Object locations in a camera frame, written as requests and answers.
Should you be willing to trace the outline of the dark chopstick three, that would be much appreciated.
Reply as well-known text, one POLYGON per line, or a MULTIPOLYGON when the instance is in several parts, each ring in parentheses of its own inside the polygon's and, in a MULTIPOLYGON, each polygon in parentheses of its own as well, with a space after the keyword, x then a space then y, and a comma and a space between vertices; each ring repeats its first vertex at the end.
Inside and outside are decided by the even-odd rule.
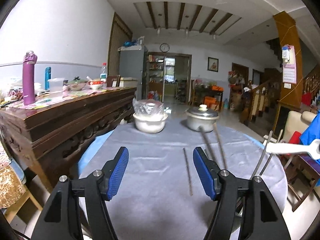
POLYGON ((267 137, 266 143, 265 143, 265 145, 264 145, 264 149, 263 149, 263 151, 262 151, 262 154, 261 154, 261 156, 260 156, 260 158, 259 158, 259 160, 258 160, 258 162, 257 162, 257 164, 256 164, 256 167, 255 167, 255 169, 254 169, 254 171, 253 171, 253 173, 252 173, 252 175, 251 175, 251 177, 250 177, 250 180, 257 174, 257 171, 259 170, 259 167, 260 167, 260 165, 261 165, 261 163, 262 163, 262 161, 263 161, 264 155, 265 155, 265 153, 266 153, 267 145, 268 145, 268 143, 270 142, 270 140, 271 140, 271 138, 272 138, 272 134, 273 134, 273 131, 271 130, 271 131, 269 132, 269 135, 268 135, 268 137, 267 137))

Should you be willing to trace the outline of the dark chopstick two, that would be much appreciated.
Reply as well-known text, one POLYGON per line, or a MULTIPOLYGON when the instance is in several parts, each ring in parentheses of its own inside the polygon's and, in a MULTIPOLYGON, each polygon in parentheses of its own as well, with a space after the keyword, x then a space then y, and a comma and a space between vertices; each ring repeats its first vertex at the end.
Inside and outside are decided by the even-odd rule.
POLYGON ((223 150, 222 141, 221 141, 218 129, 217 129, 217 123, 216 122, 213 124, 213 127, 214 127, 214 132, 215 132, 215 135, 216 135, 216 138, 217 138, 217 143, 218 143, 218 146, 219 146, 219 149, 220 149, 221 158, 222 158, 222 161, 223 161, 223 166, 224 166, 224 169, 226 170, 227 169, 226 156, 225 156, 225 152, 223 150))

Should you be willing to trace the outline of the carved dark wood sideboard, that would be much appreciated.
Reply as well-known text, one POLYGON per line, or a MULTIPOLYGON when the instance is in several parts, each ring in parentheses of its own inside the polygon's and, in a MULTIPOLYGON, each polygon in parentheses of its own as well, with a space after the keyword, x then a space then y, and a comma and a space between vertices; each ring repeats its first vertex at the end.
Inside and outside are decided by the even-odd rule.
POLYGON ((97 136, 130 120, 135 88, 111 88, 41 109, 6 107, 1 131, 9 151, 52 191, 97 136))

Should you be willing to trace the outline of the grey table cloth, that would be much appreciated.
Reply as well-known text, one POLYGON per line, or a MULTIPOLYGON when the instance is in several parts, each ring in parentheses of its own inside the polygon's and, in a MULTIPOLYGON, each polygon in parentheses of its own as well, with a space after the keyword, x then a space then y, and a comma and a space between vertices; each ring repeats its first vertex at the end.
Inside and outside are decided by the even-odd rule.
MULTIPOLYGON (((248 135, 218 126, 226 156, 227 170, 237 178, 250 179, 262 154, 263 145, 248 135)), ((210 134, 217 165, 224 170, 215 132, 210 134)), ((187 127, 184 120, 171 119, 156 134, 139 131, 133 124, 118 126, 102 135, 88 149, 90 160, 80 168, 86 178, 112 160, 120 147, 129 151, 129 162, 117 194, 106 206, 119 239, 205 239, 217 202, 204 191, 193 162, 193 151, 201 147, 211 160, 201 133, 187 127), (186 149, 193 186, 189 194, 183 154, 186 149)), ((267 162, 263 161, 255 176, 267 162)), ((287 197, 287 182, 279 159, 270 161, 261 176, 281 214, 287 197)), ((235 215, 229 239, 239 239, 241 212, 235 215)))

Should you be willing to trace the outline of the aluminium pot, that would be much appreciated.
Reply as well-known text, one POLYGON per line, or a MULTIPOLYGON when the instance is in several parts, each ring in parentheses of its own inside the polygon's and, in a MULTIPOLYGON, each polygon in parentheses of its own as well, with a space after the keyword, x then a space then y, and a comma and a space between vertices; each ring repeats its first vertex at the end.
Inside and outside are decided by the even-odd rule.
POLYGON ((206 118, 204 119, 201 116, 194 117, 194 116, 187 116, 187 126, 189 129, 193 131, 200 132, 202 130, 206 133, 213 131, 214 129, 214 124, 217 122, 219 119, 218 116, 215 116, 213 118, 206 118))

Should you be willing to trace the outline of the aluminium pot lid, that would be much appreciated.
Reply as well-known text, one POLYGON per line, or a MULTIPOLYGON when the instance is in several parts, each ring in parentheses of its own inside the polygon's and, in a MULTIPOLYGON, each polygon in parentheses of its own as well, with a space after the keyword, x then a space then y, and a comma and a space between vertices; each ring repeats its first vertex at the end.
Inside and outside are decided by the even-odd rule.
POLYGON ((199 105, 199 107, 192 107, 186 110, 185 112, 188 116, 203 120, 215 120, 219 118, 218 112, 208 108, 207 105, 199 105))

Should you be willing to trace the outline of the white ceramic pot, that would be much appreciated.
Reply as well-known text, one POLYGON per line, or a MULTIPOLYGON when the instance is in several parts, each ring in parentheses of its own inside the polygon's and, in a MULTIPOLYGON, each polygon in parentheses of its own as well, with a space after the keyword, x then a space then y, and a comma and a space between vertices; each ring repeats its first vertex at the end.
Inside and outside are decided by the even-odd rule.
POLYGON ((136 129, 144 133, 155 134, 164 129, 168 115, 167 113, 163 113, 146 116, 134 113, 133 118, 136 129))

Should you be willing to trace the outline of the clear plastic bag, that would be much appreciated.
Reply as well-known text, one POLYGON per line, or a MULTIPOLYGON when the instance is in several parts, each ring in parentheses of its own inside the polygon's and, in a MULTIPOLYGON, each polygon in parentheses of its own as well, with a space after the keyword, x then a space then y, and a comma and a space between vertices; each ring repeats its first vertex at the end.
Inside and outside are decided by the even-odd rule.
POLYGON ((137 115, 155 115, 164 113, 164 105, 153 99, 132 100, 132 105, 137 115))

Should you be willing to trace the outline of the clear plastic bottle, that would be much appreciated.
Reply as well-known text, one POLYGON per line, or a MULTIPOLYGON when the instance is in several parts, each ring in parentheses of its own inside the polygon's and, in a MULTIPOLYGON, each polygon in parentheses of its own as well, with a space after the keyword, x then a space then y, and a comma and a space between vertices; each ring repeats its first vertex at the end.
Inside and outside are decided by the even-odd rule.
POLYGON ((104 62, 101 68, 100 80, 106 82, 107 80, 107 63, 104 62))

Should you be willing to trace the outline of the blue water bottle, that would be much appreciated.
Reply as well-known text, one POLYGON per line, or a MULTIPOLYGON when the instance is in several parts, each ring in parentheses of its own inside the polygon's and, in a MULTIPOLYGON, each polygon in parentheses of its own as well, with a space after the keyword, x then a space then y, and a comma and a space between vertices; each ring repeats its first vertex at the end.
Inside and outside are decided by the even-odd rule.
POLYGON ((46 67, 45 68, 45 75, 44 75, 44 88, 45 90, 49 90, 49 80, 52 76, 52 68, 46 67))

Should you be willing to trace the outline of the purple thermos bottle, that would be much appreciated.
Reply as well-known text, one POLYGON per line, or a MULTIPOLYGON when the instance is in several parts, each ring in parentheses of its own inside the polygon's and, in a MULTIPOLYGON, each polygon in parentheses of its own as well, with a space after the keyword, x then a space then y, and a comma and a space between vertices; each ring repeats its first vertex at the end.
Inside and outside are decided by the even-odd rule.
POLYGON ((30 105, 35 102, 34 89, 34 70, 37 56, 33 51, 26 52, 23 60, 22 70, 22 90, 24 105, 30 105))

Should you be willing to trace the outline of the grey refrigerator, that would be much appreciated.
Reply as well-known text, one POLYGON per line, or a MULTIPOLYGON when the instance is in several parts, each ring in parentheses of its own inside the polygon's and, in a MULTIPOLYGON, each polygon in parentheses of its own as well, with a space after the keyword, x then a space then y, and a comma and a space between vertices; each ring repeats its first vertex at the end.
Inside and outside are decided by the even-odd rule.
POLYGON ((120 47, 119 74, 137 80, 137 100, 146 98, 146 74, 148 50, 144 45, 120 47))

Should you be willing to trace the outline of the wall calendar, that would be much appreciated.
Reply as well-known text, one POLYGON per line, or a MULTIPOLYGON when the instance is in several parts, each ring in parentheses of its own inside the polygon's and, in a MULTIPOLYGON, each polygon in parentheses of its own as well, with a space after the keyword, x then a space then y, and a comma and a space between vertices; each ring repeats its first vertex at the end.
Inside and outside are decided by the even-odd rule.
POLYGON ((283 83, 297 83, 296 54, 293 45, 282 47, 283 83))

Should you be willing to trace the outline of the framed wall picture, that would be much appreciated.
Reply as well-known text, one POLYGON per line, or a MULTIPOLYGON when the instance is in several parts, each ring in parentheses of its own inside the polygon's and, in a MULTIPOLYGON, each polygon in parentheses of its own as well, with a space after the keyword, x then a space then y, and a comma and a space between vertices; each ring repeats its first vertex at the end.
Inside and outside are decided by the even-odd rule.
POLYGON ((219 59, 208 57, 207 70, 212 72, 219 71, 219 59))

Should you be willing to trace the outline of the round wall clock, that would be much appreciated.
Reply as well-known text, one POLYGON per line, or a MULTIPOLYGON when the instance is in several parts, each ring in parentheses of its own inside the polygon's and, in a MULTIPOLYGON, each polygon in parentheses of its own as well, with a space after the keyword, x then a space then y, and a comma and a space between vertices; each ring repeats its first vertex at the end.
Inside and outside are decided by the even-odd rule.
POLYGON ((161 52, 167 53, 170 50, 170 46, 167 43, 162 43, 159 46, 159 49, 160 49, 161 52))

